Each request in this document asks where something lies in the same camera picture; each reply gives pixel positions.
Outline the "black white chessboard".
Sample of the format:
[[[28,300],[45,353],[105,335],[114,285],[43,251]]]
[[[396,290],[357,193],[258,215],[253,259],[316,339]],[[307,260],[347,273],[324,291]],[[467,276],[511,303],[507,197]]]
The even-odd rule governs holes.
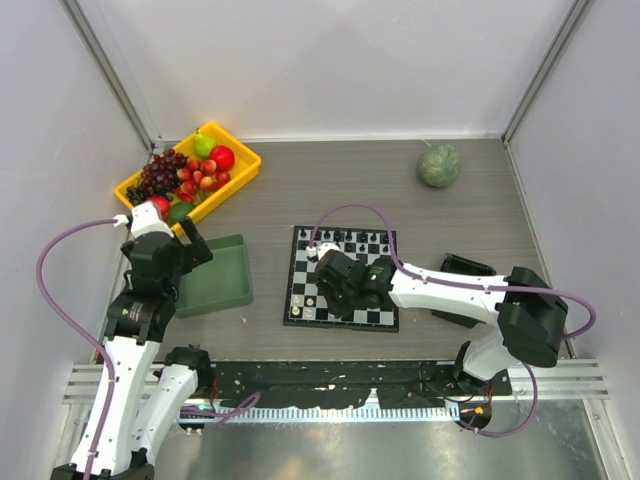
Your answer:
[[[319,295],[315,285],[317,263],[310,262],[306,257],[305,248],[309,243],[311,232],[310,226],[294,227],[283,324],[384,333],[398,332],[399,309],[396,306],[393,311],[355,311],[352,317],[345,319],[336,318],[329,313],[326,301]],[[335,243],[350,258],[371,264],[378,257],[391,257],[389,239],[395,236],[394,233],[388,234],[381,229],[321,227],[316,234],[315,243],[317,245],[327,242]],[[295,321],[289,318],[290,301],[294,295],[317,297],[315,320]]]

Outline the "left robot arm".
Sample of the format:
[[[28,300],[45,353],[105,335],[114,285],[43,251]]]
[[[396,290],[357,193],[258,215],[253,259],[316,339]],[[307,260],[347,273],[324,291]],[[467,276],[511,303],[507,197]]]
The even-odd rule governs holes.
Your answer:
[[[151,479],[159,449],[191,396],[206,396],[215,370],[197,346],[174,348],[149,399],[142,398],[151,365],[174,317],[181,278],[213,254],[191,219],[180,225],[190,242],[156,218],[122,217],[133,238],[122,246],[131,263],[125,289],[110,304],[98,350],[103,373],[84,434],[54,479]]]

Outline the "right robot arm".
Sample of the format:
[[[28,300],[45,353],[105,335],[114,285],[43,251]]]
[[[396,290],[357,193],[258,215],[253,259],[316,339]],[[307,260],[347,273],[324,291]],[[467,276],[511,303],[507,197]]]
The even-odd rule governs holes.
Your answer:
[[[517,363],[553,368],[559,358],[567,304],[534,272],[516,267],[507,276],[470,276],[425,270],[397,257],[371,264],[353,260],[335,244],[306,250],[316,286],[331,315],[344,318],[385,304],[465,317],[492,326],[464,343],[446,384],[475,395]]]

